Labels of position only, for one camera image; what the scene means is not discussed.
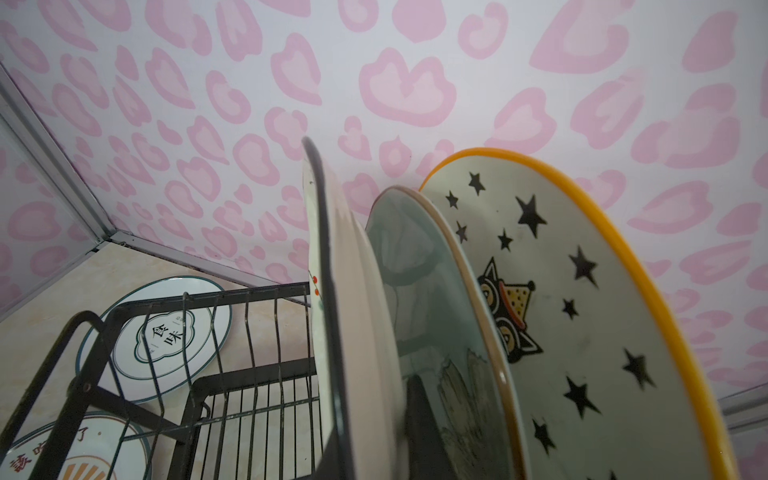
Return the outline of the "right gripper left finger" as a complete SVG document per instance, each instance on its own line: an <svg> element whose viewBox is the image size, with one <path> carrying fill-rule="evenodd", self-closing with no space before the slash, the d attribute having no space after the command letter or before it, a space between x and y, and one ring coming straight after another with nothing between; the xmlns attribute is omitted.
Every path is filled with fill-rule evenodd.
<svg viewBox="0 0 768 480"><path fill-rule="evenodd" d="M329 443L315 471L310 475L300 477L300 480L341 480L342 473L343 468L339 459L338 448L335 444Z"/></svg>

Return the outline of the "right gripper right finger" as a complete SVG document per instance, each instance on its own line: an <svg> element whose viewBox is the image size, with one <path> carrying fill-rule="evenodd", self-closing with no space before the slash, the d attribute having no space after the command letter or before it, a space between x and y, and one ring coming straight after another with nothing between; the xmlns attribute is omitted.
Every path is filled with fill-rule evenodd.
<svg viewBox="0 0 768 480"><path fill-rule="evenodd" d="M429 404L421 378L406 382L405 428L408 442L408 478L411 480L456 479L450 458Z"/></svg>

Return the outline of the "cream floral plate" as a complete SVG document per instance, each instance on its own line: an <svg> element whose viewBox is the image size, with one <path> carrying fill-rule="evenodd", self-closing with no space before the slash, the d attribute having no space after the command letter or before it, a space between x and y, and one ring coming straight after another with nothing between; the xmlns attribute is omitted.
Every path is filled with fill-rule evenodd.
<svg viewBox="0 0 768 480"><path fill-rule="evenodd" d="M332 479L405 479L406 394L379 267L337 175L310 138L302 146L323 458Z"/></svg>

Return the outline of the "light green flower plate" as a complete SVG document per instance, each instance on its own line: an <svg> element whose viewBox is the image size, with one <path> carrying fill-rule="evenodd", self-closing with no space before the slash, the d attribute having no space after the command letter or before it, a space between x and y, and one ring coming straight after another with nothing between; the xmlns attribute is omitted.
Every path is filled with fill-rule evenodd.
<svg viewBox="0 0 768 480"><path fill-rule="evenodd" d="M456 479L528 479L510 369L474 272L424 195L390 187L366 226L400 371L418 375Z"/></svg>

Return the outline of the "star pattern cartoon plate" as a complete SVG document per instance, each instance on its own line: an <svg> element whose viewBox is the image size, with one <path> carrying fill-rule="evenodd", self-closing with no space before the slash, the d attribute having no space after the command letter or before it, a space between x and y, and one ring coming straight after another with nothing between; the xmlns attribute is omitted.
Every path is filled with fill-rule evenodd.
<svg viewBox="0 0 768 480"><path fill-rule="evenodd" d="M720 409L663 296L572 179L494 148L421 193L454 228L502 338L535 479L735 479Z"/></svg>

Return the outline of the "orange sunburst plate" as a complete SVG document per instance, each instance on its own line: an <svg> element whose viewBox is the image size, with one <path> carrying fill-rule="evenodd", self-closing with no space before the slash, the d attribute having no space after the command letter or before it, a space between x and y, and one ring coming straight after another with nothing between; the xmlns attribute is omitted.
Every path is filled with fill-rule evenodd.
<svg viewBox="0 0 768 480"><path fill-rule="evenodd" d="M44 425L16 441L1 466L3 479L29 479L54 424ZM141 428L102 413L85 415L62 466L61 479L150 479L150 444L132 439Z"/></svg>

